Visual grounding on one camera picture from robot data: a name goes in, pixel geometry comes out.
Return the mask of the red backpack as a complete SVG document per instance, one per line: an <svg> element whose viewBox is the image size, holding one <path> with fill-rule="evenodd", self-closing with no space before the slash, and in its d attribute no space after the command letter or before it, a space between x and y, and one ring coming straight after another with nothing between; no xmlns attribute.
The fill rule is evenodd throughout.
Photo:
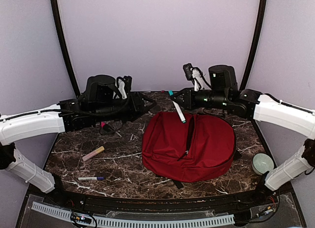
<svg viewBox="0 0 315 228"><path fill-rule="evenodd" d="M142 138L142 163L178 182L207 181L226 174L236 152L236 134L226 120L205 114L159 112Z"/></svg>

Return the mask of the pink yellow highlighter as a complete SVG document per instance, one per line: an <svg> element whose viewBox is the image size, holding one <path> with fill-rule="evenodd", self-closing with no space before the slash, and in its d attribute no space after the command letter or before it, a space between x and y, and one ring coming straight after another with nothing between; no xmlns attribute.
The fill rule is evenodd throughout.
<svg viewBox="0 0 315 228"><path fill-rule="evenodd" d="M97 154L99 154L99 153L101 153L103 151L104 151L104 147L103 146L98 147L95 150L93 150L92 152L90 152L87 155L83 156L82 160L85 162L85 161L91 159L92 157L96 156Z"/></svg>

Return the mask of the white pen purple cap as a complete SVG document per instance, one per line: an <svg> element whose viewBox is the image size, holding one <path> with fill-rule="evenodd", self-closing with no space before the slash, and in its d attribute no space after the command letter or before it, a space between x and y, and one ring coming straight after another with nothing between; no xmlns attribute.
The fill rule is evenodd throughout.
<svg viewBox="0 0 315 228"><path fill-rule="evenodd" d="M102 181L104 177L78 177L79 181Z"/></svg>

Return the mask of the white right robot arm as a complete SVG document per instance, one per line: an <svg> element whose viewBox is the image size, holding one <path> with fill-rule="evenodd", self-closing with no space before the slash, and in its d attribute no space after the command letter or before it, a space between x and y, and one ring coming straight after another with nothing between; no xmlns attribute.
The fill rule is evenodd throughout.
<svg viewBox="0 0 315 228"><path fill-rule="evenodd" d="M251 195L255 205L262 205L270 193L315 167L315 112L287 103L269 93L244 89L237 85L235 70L229 65L208 69L210 80L191 63L183 65L186 79L194 87L184 88L171 99L186 110L214 108L238 117L296 132L306 138L304 144L289 159L271 171L263 173Z"/></svg>

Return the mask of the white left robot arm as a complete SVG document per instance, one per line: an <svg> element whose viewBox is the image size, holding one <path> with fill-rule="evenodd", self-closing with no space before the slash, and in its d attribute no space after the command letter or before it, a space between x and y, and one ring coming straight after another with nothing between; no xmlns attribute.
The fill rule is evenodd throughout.
<svg viewBox="0 0 315 228"><path fill-rule="evenodd" d="M69 203L59 176L40 168L16 147L17 141L47 134L74 132L107 121L133 122L156 106L156 101L140 92L125 99L88 102L84 98L60 101L51 106L0 118L0 168L14 173L26 183L49 194L58 206Z"/></svg>

